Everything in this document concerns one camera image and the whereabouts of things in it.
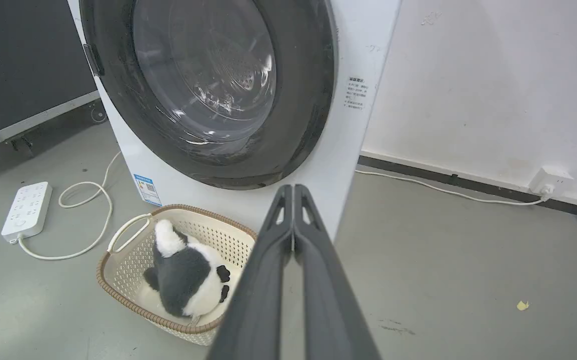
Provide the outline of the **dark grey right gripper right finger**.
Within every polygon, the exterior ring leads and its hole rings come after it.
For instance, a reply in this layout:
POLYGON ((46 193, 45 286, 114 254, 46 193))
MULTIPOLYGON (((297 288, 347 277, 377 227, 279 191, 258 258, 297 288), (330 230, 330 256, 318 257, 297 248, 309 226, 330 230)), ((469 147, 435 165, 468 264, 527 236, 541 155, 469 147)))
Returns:
POLYGON ((311 192, 297 184, 293 200, 306 360, 382 360, 311 192))

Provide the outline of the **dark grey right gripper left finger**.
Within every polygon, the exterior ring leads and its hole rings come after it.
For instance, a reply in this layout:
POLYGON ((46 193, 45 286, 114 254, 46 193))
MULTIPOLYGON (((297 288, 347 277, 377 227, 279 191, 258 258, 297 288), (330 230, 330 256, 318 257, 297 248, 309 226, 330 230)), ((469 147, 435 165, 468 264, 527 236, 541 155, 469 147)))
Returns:
POLYGON ((207 360, 280 360, 284 269, 293 236, 293 186, 271 202, 207 360))

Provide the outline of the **white wall socket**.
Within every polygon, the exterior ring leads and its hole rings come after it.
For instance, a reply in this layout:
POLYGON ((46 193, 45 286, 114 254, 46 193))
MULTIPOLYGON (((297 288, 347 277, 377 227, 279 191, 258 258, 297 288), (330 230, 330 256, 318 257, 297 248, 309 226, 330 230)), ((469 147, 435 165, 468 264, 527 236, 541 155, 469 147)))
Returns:
POLYGON ((562 168, 542 166, 528 184, 528 190, 540 196, 558 198, 569 191, 574 178, 562 168))

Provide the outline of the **black flight case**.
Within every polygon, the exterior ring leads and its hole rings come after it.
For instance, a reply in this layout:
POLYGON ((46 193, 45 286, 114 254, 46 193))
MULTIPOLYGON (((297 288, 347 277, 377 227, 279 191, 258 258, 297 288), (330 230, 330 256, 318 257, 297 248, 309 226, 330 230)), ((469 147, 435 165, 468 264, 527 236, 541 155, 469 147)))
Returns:
POLYGON ((78 0, 0 0, 0 143, 31 151, 26 134, 83 107, 108 120, 83 51, 78 0))

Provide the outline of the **round dark washing machine door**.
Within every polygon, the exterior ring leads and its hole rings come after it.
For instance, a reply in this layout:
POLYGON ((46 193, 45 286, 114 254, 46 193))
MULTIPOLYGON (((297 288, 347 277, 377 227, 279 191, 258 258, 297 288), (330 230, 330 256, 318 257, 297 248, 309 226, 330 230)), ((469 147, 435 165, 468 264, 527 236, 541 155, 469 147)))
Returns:
POLYGON ((85 54, 169 166, 249 191, 316 147, 337 72, 330 0, 78 0, 85 54))

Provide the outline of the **grey and white plush toy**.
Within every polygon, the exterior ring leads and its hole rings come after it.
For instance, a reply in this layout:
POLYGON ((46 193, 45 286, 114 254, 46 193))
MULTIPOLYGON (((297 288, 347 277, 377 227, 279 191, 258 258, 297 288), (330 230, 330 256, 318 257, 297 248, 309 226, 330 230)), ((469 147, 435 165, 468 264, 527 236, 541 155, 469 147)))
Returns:
POLYGON ((170 315, 195 320, 226 300, 231 271, 222 255, 177 230, 169 219, 154 225, 152 255, 153 266, 143 271, 143 278, 170 315))

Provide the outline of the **cream plastic laundry basket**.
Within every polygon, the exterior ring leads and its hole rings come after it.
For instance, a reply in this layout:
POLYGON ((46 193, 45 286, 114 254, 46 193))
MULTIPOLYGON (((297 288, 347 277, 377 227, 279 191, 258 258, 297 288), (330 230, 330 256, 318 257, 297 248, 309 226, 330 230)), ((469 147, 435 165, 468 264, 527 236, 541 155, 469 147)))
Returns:
POLYGON ((221 214, 199 207, 174 203, 129 219, 110 240, 96 269, 98 284, 112 298, 161 330, 199 346, 212 344, 230 298, 200 317, 190 326, 187 317, 167 312, 143 278, 154 264, 153 245, 156 221, 169 219, 177 229, 220 253, 230 271, 228 283, 233 293, 247 265, 258 234, 249 227, 221 214))

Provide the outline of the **white washing machine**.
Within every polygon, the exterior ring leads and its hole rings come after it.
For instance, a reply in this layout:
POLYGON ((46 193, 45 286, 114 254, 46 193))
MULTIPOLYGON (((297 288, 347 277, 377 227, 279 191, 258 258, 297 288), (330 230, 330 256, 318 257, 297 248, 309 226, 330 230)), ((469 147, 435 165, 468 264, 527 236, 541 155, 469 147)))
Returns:
POLYGON ((309 189, 330 239, 338 233, 359 161, 362 143, 403 0, 330 0, 338 55, 330 113, 311 154, 279 182, 249 190, 213 187, 177 171, 154 154, 122 119, 83 53, 122 156, 142 200, 155 207, 183 204, 202 208, 258 231, 279 187, 302 184, 309 189))

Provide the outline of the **white power strip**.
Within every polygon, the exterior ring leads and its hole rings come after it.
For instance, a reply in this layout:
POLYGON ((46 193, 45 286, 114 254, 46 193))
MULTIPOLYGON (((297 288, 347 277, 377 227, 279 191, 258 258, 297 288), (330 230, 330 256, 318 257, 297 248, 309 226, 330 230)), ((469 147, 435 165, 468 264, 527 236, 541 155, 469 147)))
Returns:
POLYGON ((44 181, 20 187, 3 224, 1 236, 10 244, 42 232, 53 188, 44 181))

